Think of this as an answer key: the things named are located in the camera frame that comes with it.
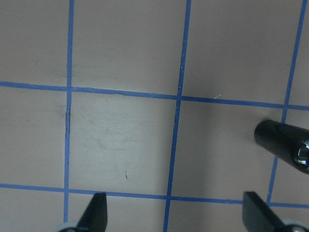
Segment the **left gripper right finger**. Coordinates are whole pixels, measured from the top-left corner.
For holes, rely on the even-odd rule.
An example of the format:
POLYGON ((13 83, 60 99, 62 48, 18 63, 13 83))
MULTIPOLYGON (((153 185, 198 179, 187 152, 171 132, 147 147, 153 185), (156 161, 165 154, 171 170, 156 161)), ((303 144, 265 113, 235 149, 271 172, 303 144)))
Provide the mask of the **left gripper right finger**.
POLYGON ((243 193, 242 222, 248 232, 279 232, 285 224, 254 191, 243 193))

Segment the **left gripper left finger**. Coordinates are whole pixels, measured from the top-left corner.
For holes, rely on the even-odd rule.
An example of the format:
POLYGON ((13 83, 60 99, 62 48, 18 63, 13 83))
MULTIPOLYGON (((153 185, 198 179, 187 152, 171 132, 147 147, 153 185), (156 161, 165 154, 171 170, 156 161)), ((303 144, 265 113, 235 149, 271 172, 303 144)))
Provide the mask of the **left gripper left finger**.
POLYGON ((105 232, 108 223, 106 193, 95 193, 78 221, 76 232, 105 232))

